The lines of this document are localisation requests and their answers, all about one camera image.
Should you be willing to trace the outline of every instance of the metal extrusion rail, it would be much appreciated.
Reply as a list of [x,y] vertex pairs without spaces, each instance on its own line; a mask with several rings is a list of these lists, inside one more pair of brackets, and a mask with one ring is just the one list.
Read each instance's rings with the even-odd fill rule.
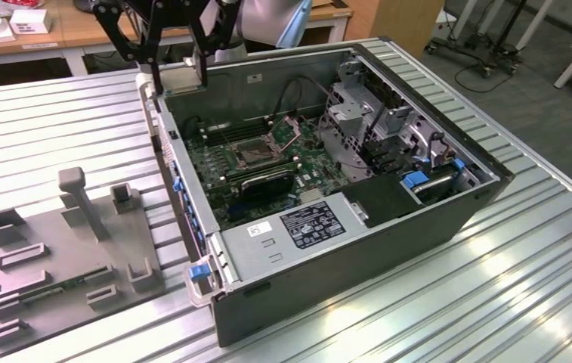
[[66,166],[85,168],[91,197],[130,182],[170,288],[0,361],[572,361],[572,181],[391,42],[363,44],[518,174],[495,204],[450,243],[222,349],[183,288],[135,74],[0,87],[0,209],[61,207]]

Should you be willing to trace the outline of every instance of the power supply label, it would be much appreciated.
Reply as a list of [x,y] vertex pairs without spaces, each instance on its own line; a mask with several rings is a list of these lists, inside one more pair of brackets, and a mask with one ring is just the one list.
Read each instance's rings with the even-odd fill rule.
[[309,248],[347,230],[326,202],[285,214],[282,222],[299,248]]

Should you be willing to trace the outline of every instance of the gray carpet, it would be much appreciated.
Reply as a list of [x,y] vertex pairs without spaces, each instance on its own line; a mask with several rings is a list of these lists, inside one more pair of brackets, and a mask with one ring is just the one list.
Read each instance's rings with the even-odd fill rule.
[[[446,8],[460,12],[467,0],[447,0]],[[487,1],[480,0],[471,22],[476,22]],[[506,3],[492,25],[490,36],[496,39],[508,19],[512,6]],[[523,12],[508,38],[516,44],[534,16]],[[466,39],[471,30],[462,34]],[[572,81],[559,90],[554,83],[572,61],[572,34],[544,22],[528,47],[522,52],[524,64],[516,75],[495,91],[479,94],[460,87],[454,75],[464,66],[475,63],[468,57],[440,49],[426,54],[423,64],[472,100],[496,121],[528,144],[528,146],[572,178]],[[488,89],[508,77],[498,72],[484,79],[474,71],[459,77],[474,89]]]

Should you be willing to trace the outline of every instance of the white label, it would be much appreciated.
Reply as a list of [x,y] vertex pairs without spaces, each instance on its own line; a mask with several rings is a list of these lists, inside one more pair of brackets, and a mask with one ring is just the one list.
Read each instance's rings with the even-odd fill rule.
[[247,77],[247,84],[253,84],[253,83],[258,83],[263,81],[263,74],[253,74],[251,76]]
[[270,222],[261,222],[258,225],[253,225],[247,228],[247,233],[250,233],[250,237],[257,237],[271,230],[273,227],[270,226]]
[[22,45],[23,49],[42,49],[42,48],[55,48],[55,47],[59,47],[59,44],[57,44],[57,43],[41,43],[41,44]]

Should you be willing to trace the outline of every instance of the sticker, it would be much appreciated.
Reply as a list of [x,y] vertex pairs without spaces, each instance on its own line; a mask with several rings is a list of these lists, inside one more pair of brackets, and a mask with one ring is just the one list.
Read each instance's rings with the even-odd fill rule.
[[302,249],[347,232],[326,202],[285,214],[281,218],[297,247]]
[[55,48],[59,47],[57,43],[39,43],[39,44],[29,44],[22,45],[22,49],[42,49],[42,48]]
[[253,225],[247,228],[247,233],[250,233],[250,237],[257,237],[271,230],[273,227],[270,226],[270,222],[261,222],[258,225]]
[[253,74],[251,76],[247,77],[247,84],[253,84],[253,83],[258,83],[263,81],[263,74]]

